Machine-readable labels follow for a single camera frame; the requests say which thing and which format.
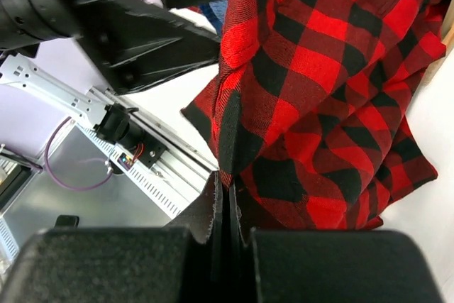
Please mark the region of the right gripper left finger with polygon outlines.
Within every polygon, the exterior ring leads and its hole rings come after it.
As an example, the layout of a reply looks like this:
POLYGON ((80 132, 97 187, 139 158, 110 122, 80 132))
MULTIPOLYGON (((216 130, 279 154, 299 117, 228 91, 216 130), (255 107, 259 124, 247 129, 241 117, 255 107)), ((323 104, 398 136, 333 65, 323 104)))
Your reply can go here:
POLYGON ((162 228, 66 228, 22 247, 2 302, 222 302, 223 188, 201 195, 162 228))

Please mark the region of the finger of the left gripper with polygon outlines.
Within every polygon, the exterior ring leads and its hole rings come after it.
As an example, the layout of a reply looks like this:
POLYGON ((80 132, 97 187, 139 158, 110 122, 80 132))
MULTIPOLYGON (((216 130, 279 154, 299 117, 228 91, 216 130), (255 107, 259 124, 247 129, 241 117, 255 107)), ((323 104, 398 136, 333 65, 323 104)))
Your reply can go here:
POLYGON ((104 46, 102 75, 117 94, 151 89, 217 63, 220 38, 208 31, 127 33, 104 46))
POLYGON ((124 40, 175 38, 189 47, 220 46, 221 39, 216 34, 144 0, 65 0, 65 3, 84 35, 105 29, 117 40, 124 35, 124 40))

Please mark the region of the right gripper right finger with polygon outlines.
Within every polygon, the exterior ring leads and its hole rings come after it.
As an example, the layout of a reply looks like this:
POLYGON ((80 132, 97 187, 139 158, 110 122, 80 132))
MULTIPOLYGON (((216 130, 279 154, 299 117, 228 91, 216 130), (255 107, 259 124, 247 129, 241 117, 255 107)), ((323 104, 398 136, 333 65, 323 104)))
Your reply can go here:
POLYGON ((232 302, 441 302, 420 248, 396 231, 288 231, 229 191, 232 302))

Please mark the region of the red black plaid shirt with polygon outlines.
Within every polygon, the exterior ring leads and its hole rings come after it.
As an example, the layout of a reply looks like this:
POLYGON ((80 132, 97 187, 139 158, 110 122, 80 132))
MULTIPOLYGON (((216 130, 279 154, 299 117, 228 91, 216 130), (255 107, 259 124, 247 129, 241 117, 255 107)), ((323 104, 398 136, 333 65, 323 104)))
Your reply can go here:
POLYGON ((219 73, 182 110, 244 228, 362 229, 437 178, 405 113, 444 0, 228 0, 219 73))

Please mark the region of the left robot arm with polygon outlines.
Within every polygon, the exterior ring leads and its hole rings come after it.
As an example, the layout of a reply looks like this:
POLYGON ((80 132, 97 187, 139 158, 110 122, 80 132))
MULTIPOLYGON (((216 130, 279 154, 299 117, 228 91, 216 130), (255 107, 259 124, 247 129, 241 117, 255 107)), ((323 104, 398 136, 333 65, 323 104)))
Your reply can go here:
POLYGON ((77 41, 118 95, 216 64, 220 52, 215 33, 145 0, 1 0, 2 133, 18 126, 24 141, 47 121, 42 107, 18 107, 35 97, 106 142, 152 150, 132 108, 82 94, 34 63, 43 43, 63 38, 77 41))

